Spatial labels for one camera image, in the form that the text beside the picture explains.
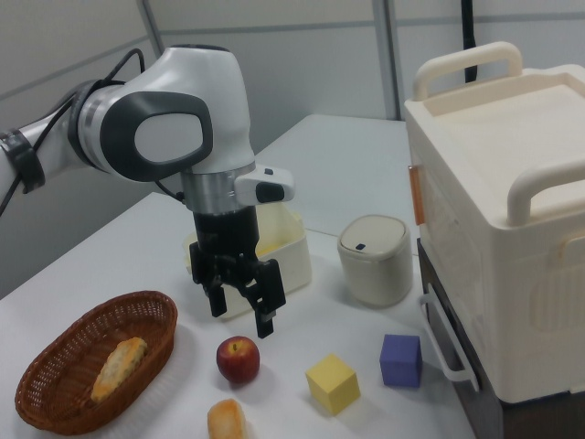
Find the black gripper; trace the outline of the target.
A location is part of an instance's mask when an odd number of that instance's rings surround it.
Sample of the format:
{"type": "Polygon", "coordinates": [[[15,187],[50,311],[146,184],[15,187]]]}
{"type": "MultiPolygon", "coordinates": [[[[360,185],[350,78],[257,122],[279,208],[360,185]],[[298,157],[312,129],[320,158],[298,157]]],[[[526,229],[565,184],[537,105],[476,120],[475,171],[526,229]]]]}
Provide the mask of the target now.
{"type": "Polygon", "coordinates": [[[258,338],[273,333],[273,318],[286,304],[279,264],[258,261],[260,238],[254,207],[221,214],[194,216],[197,240],[189,245],[192,276],[207,292],[213,317],[227,312],[223,284],[236,288],[252,286],[253,308],[258,338]]]}

